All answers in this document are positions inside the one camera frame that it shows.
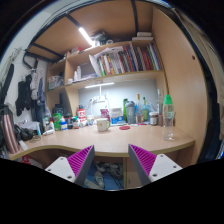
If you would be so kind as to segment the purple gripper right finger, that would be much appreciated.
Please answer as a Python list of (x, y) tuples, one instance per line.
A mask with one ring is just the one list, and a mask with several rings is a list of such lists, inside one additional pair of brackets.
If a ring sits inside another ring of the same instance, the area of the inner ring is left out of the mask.
[(181, 170), (181, 167), (165, 154), (155, 155), (132, 144), (128, 145), (128, 154), (143, 186)]

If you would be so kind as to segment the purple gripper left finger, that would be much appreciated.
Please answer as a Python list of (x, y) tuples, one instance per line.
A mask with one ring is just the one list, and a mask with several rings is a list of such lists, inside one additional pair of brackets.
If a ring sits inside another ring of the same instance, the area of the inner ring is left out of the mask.
[(95, 149), (91, 145), (69, 157), (59, 157), (46, 168), (46, 171), (83, 186), (94, 156)]

